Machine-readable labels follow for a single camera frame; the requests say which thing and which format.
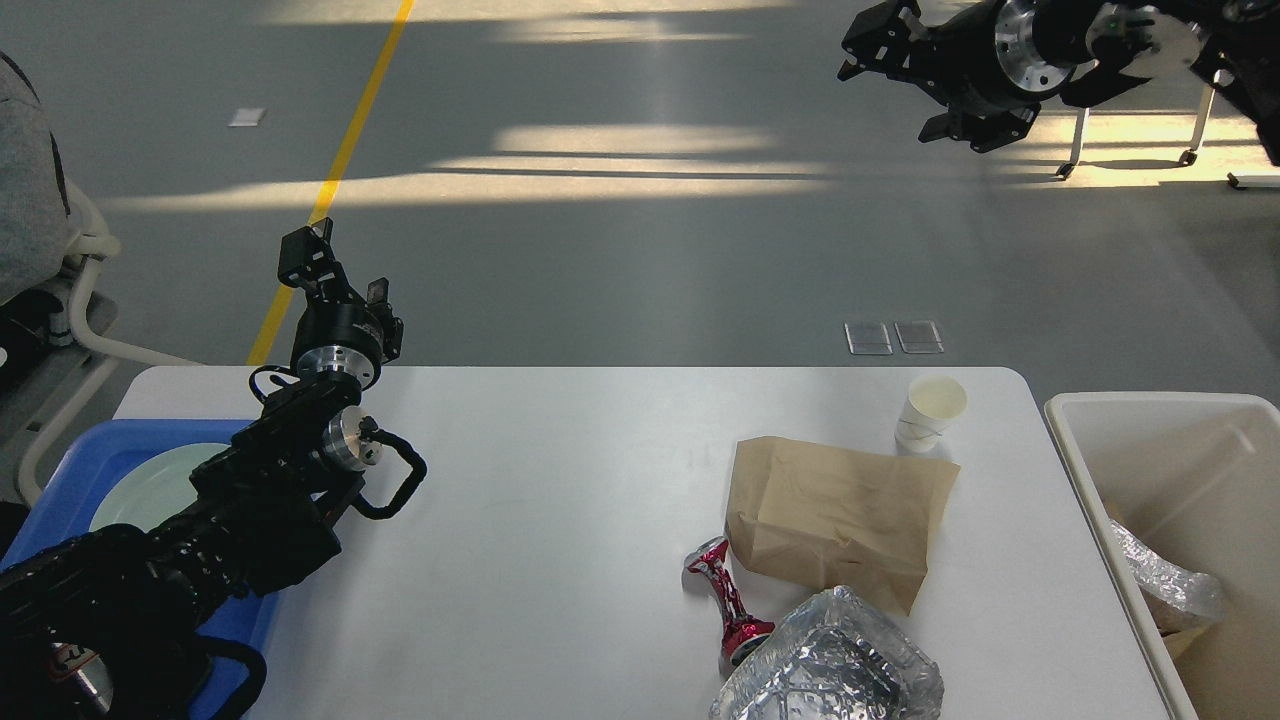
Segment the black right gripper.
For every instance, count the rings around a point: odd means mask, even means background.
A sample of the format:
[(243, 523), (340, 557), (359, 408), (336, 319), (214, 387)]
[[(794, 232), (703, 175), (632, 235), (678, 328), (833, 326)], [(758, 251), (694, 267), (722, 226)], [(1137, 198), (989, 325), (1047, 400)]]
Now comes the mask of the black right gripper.
[(918, 1), (882, 1), (859, 12), (844, 40), (837, 79), (864, 73), (916, 85), (948, 108), (931, 118), (920, 143), (952, 140), (991, 152), (1024, 140), (1042, 102), (1074, 77), (1036, 44), (1046, 1), (979, 1), (941, 26), (925, 26)]

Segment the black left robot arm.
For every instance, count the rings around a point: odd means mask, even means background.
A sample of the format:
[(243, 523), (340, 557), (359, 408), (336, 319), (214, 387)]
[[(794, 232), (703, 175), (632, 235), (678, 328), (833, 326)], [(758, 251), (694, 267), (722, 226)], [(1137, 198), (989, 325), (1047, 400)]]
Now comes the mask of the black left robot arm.
[(360, 407), (401, 354), (387, 279), (349, 283), (323, 218), (282, 240), (279, 282), (302, 290), (288, 366), (262, 411), (191, 474), (195, 501), (152, 530), (116, 523), (3, 573), (5, 719), (187, 719), (218, 659), (244, 679), (214, 711), (241, 719), (268, 678), (250, 644), (202, 626), (230, 600), (297, 585), (340, 552), (348, 510), (398, 514), (428, 475)]

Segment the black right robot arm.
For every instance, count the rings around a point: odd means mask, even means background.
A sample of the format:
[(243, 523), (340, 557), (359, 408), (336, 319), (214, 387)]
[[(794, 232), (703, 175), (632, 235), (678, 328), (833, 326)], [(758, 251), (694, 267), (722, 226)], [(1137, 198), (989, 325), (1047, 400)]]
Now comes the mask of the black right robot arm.
[(845, 32), (837, 77), (915, 86), (942, 109), (923, 143), (989, 152), (1025, 138), (1051, 99), (1087, 111), (1185, 69), (1276, 163), (1277, 28), (1275, 1), (978, 1), (938, 26), (918, 1), (882, 1)]

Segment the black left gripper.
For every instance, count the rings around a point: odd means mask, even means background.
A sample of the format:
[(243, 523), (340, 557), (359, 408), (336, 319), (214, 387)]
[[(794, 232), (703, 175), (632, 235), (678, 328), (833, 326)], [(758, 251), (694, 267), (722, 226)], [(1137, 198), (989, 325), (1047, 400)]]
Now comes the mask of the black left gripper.
[(365, 306), (333, 246), (334, 223), (321, 218), (282, 237), (276, 266), (279, 282), (301, 290), (308, 300), (297, 324), (291, 370), (297, 377), (338, 372), (372, 387), (381, 365), (401, 356), (404, 323), (389, 301), (389, 279), (367, 286)]

